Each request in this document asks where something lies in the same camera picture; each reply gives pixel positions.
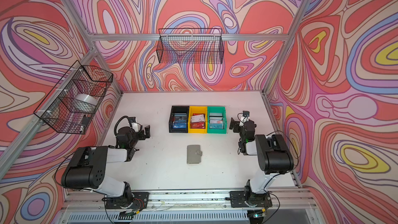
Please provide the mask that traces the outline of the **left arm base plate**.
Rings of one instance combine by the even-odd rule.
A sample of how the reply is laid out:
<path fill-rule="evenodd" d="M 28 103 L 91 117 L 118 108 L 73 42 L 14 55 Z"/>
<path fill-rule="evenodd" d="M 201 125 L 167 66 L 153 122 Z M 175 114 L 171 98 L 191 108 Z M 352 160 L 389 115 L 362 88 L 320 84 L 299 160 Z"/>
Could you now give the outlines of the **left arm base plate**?
<path fill-rule="evenodd" d="M 148 200 L 149 192 L 133 192 L 131 196 L 103 198 L 106 209 L 135 209 L 140 211 L 147 208 Z"/>

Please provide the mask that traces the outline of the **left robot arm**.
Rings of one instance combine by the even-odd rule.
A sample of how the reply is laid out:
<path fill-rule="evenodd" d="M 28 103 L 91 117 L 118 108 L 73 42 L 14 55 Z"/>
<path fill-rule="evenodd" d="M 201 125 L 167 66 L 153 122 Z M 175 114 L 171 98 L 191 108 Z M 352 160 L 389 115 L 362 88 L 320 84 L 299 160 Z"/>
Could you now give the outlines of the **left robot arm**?
<path fill-rule="evenodd" d="M 61 185 L 68 189 L 102 194 L 106 210 L 141 211 L 147 208 L 149 193 L 133 193 L 128 182 L 106 175 L 106 168 L 111 163 L 130 162 L 137 151 L 135 144 L 150 138 L 150 126 L 139 132 L 129 127 L 121 128 L 116 138 L 122 139 L 123 147 L 82 147 L 76 150 L 62 175 Z"/>

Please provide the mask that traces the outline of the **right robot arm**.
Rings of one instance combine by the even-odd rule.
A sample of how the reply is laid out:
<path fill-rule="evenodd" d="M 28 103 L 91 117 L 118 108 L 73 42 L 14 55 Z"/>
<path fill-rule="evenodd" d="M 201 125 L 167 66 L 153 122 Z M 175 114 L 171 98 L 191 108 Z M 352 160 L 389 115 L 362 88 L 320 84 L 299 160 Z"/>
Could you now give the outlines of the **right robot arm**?
<path fill-rule="evenodd" d="M 256 127 L 250 119 L 231 119 L 229 129 L 239 134 L 238 154 L 256 157 L 259 165 L 259 170 L 242 191 L 230 191 L 226 200 L 233 208 L 271 207 L 269 187 L 278 176 L 294 169 L 294 159 L 283 136 L 255 134 Z"/>

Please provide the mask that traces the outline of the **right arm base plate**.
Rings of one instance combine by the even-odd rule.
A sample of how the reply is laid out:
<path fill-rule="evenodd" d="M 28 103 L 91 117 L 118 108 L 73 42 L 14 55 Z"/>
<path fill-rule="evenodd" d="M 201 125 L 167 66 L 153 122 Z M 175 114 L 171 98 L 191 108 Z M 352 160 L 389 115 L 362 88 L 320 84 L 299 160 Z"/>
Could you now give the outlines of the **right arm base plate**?
<path fill-rule="evenodd" d="M 245 191 L 230 191 L 229 194 L 228 200 L 233 208 L 263 207 L 268 209 L 273 206 L 268 192 L 265 194 L 254 194 Z"/>

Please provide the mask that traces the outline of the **grey card holder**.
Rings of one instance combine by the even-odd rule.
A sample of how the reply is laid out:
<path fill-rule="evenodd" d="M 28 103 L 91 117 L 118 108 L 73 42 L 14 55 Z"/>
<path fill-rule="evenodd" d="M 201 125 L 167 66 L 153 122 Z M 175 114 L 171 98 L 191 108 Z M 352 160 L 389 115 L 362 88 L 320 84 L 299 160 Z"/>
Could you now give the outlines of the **grey card holder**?
<path fill-rule="evenodd" d="M 200 164 L 203 152 L 200 145 L 187 146 L 187 164 Z"/>

